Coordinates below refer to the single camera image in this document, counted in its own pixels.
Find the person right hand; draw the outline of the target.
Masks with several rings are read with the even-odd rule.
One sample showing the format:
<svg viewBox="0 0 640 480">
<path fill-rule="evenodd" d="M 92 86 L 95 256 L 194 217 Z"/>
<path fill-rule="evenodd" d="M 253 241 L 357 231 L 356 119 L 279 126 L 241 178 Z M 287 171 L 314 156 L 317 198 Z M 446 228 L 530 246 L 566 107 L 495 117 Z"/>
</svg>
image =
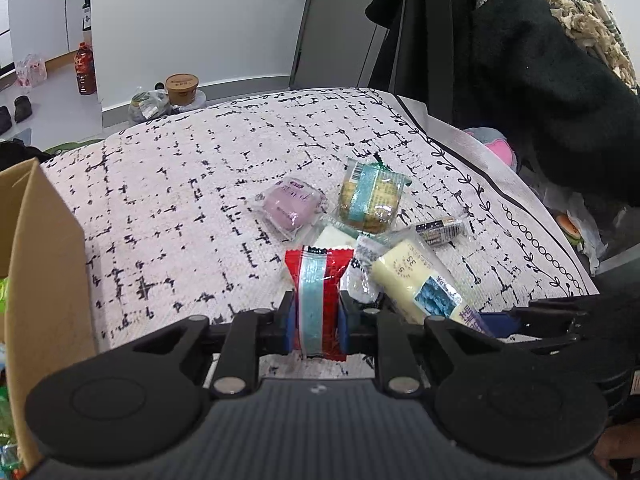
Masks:
<svg viewBox="0 0 640 480">
<path fill-rule="evenodd" d="M 613 477 L 617 474 L 611 467 L 612 460 L 635 460 L 640 454 L 639 422 L 613 426 L 600 437 L 592 456 L 597 464 Z"/>
</svg>

